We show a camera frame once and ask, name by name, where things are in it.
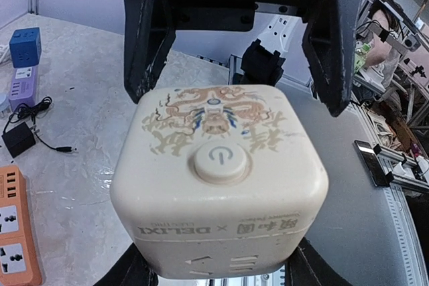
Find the purple power strip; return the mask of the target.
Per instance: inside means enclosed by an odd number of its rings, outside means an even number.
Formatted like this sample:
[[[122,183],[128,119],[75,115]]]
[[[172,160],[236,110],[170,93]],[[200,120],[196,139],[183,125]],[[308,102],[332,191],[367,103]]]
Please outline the purple power strip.
[[[9,104],[14,111],[21,103],[36,104],[38,66],[17,68],[11,81]]]

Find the blue cube socket adapter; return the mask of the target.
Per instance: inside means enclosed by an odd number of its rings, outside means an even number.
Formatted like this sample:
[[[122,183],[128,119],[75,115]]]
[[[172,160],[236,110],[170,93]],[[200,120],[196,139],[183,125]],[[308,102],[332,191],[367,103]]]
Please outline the blue cube socket adapter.
[[[9,51],[14,68],[37,66],[42,53],[40,29],[17,29],[9,40]]]

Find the beige cube socket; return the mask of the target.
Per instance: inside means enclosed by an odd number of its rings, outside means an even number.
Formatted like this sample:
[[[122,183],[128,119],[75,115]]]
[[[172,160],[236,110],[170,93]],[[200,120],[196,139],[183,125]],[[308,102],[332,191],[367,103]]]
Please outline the beige cube socket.
[[[297,114],[267,85],[144,94],[110,186],[125,230],[166,279],[276,271],[327,192]]]

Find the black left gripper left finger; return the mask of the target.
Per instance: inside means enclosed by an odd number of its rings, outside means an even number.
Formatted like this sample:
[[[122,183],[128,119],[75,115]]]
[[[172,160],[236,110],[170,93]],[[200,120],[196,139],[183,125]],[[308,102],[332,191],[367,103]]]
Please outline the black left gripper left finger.
[[[157,286],[158,276],[135,244],[131,244],[94,286]]]

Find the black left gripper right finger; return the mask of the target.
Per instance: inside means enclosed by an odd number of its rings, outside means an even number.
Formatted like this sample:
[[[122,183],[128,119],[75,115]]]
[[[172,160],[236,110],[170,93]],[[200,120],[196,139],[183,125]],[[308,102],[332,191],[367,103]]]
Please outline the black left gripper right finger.
[[[351,286],[306,238],[286,261],[286,285]]]

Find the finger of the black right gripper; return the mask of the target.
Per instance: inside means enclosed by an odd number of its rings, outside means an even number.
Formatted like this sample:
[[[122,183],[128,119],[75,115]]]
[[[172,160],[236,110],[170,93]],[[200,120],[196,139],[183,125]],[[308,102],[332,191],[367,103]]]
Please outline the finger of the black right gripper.
[[[361,0],[311,0],[302,49],[309,63],[314,90],[333,117],[351,99],[355,29]]]

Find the orange power strip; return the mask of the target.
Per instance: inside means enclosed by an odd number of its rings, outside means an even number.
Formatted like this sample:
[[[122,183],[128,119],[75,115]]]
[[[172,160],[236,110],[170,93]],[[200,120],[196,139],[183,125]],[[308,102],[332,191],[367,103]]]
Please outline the orange power strip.
[[[26,182],[15,165],[1,168],[1,284],[42,284]]]

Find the black power adapter with cable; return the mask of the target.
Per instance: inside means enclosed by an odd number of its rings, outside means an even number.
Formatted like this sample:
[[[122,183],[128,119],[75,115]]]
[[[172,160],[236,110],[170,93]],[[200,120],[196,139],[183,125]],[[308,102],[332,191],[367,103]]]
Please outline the black power adapter with cable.
[[[48,149],[58,153],[75,153],[77,149],[71,146],[54,147],[45,142],[36,130],[36,119],[40,113],[50,109],[53,100],[45,96],[38,104],[30,106],[19,103],[7,119],[1,138],[12,158],[21,155],[39,141]]]

